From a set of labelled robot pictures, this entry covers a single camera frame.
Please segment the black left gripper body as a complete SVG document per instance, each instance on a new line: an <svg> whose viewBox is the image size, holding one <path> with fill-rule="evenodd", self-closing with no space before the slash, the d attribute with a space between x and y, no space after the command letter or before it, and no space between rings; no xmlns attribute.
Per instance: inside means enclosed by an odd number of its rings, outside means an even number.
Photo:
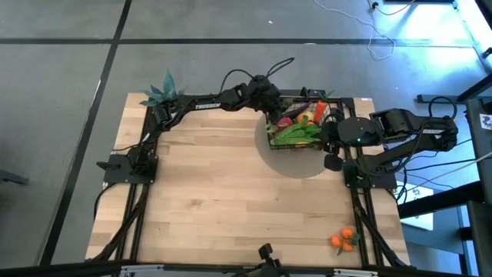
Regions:
<svg viewBox="0 0 492 277"><path fill-rule="evenodd" d="M249 97L247 108L262 112L283 112L284 106L279 89L264 75L256 75L247 84Z"/></svg>

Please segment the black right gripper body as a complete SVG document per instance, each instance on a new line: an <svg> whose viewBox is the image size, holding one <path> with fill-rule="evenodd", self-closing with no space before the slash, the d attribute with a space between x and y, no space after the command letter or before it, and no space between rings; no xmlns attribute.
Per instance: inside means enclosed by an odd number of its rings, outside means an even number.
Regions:
<svg viewBox="0 0 492 277"><path fill-rule="evenodd" d="M342 143L351 147L377 146L383 143L376 123L368 118L350 117L326 121L321 126L321 145Z"/></svg>

